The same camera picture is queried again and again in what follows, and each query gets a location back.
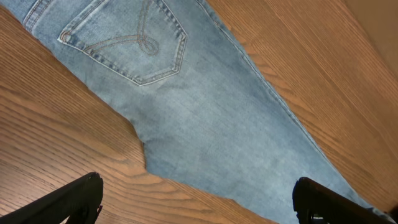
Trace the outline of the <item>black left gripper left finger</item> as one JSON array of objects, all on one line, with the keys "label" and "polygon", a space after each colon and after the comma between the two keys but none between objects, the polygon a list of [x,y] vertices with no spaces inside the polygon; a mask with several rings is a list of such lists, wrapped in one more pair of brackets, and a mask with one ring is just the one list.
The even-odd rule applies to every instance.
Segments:
[{"label": "black left gripper left finger", "polygon": [[102,209],[103,179],[90,172],[1,217],[2,224],[94,224]]}]

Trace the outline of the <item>light blue denim jeans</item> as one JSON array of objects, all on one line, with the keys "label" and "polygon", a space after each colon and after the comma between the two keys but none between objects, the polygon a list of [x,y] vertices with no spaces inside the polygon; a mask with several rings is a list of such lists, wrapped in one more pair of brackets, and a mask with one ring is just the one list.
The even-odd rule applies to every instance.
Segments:
[{"label": "light blue denim jeans", "polygon": [[331,164],[205,1],[1,0],[128,119],[146,169],[297,223],[309,177],[373,210]]}]

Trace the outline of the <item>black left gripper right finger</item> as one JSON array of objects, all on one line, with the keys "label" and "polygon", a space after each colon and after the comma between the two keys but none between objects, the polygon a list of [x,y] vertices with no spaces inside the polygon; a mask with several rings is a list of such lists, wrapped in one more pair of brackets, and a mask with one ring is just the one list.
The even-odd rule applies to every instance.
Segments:
[{"label": "black left gripper right finger", "polygon": [[307,177],[301,177],[296,181],[292,199],[300,224],[391,224],[393,222]]}]

